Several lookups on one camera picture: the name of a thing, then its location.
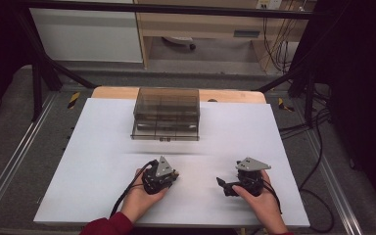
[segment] white table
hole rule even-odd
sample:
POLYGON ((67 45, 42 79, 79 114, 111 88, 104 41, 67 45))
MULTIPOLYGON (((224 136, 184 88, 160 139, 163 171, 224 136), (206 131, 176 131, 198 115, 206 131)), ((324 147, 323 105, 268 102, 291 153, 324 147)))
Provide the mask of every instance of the white table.
POLYGON ((238 181, 236 161, 251 157, 267 173, 289 227, 308 227, 272 110, 266 104, 201 102, 200 141, 132 140, 131 99, 87 100, 34 221, 83 225, 108 217, 135 170, 164 155, 180 175, 137 226, 257 226, 239 197, 225 197, 216 177, 238 181))

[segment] yellow and black tape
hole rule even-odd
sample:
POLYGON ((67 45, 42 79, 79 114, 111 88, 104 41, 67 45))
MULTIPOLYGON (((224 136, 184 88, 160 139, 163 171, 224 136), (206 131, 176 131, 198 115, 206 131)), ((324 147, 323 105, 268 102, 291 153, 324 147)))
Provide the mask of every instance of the yellow and black tape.
POLYGON ((79 92, 74 92, 74 94, 72 94, 71 99, 69 101, 69 105, 67 106, 67 109, 71 110, 71 109, 74 108, 74 105, 75 105, 75 102, 78 99, 78 96, 80 96, 79 92))
POLYGON ((279 98, 279 109, 280 110, 287 110, 289 112, 294 112, 295 111, 295 109, 293 107, 285 106, 285 104, 283 104, 283 99, 282 98, 279 98))

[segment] gray carpet floor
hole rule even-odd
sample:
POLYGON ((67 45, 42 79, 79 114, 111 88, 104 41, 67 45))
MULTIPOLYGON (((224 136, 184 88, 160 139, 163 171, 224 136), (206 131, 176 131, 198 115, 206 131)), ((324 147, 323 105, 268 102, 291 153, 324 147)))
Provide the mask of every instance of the gray carpet floor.
MULTIPOLYGON (((255 89, 272 79, 270 76, 254 72, 257 59, 251 56, 249 43, 230 44, 222 41, 218 44, 210 40, 196 40, 197 50, 195 53, 200 54, 197 56, 189 54, 189 49, 180 45, 168 45, 167 42, 160 39, 154 43, 157 47, 154 47, 156 49, 151 52, 151 67, 146 70, 97 72, 78 70, 77 73, 88 80, 103 85, 238 90, 255 89), (198 58, 201 59, 197 65, 201 66, 193 67, 198 58), (207 63, 216 65, 218 62, 223 62, 223 65, 221 67, 209 66, 207 70, 203 66, 207 63), (241 63, 255 65, 255 67, 237 66, 241 63)), ((44 231, 57 231, 56 233, 59 234, 72 232, 74 234, 80 230, 80 227, 51 227, 35 224, 32 221, 39 207, 37 202, 45 194, 63 155, 63 149, 69 143, 69 136, 73 132, 71 128, 75 126, 86 98, 90 97, 92 92, 92 90, 77 86, 67 78, 64 80, 66 83, 64 90, 57 94, 54 106, 0 202, 0 234, 44 234, 44 231), (74 108, 70 110, 67 109, 67 105, 74 91, 80 91, 80 96, 74 108)), ((282 84, 266 94, 267 103, 271 104, 279 127, 302 123, 297 112, 278 108, 278 98, 282 98, 285 105, 290 107, 303 101, 302 98, 290 99, 285 93, 287 87, 288 84, 282 84)), ((15 75, 0 106, 0 173, 30 125, 31 97, 30 71, 20 70, 15 75)), ((315 103, 314 106, 317 110, 322 109, 322 105, 319 103, 315 103)), ((350 160, 333 123, 324 122, 320 126, 320 131, 324 144, 324 155, 332 163, 333 170, 338 175, 339 182, 348 197, 362 231, 364 234, 376 234, 376 194, 374 189, 362 171, 350 168, 350 160)), ((292 172, 299 185, 315 164, 308 137, 306 133, 301 133, 285 139, 283 143, 292 172)), ((305 188, 316 193, 331 207, 335 225, 329 233, 346 234, 346 229, 319 170, 305 188)), ((328 211, 309 195, 303 194, 303 200, 312 226, 320 229, 326 228, 331 222, 328 211)), ((309 228, 297 229, 295 232, 297 234, 315 233, 309 228)))

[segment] white cabinet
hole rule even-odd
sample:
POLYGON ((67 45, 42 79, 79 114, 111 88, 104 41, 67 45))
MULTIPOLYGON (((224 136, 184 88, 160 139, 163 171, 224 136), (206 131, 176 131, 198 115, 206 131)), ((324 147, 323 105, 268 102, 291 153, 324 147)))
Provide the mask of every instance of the white cabinet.
POLYGON ((45 51, 54 60, 142 63, 134 13, 30 10, 45 51))

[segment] sleeve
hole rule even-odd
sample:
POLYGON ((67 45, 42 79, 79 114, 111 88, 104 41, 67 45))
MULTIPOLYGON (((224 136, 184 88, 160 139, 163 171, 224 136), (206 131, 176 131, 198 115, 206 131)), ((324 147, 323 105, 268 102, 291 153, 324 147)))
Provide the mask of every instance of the sleeve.
POLYGON ((132 230, 132 222, 121 212, 110 219, 99 218, 89 222, 80 235, 125 235, 132 230))

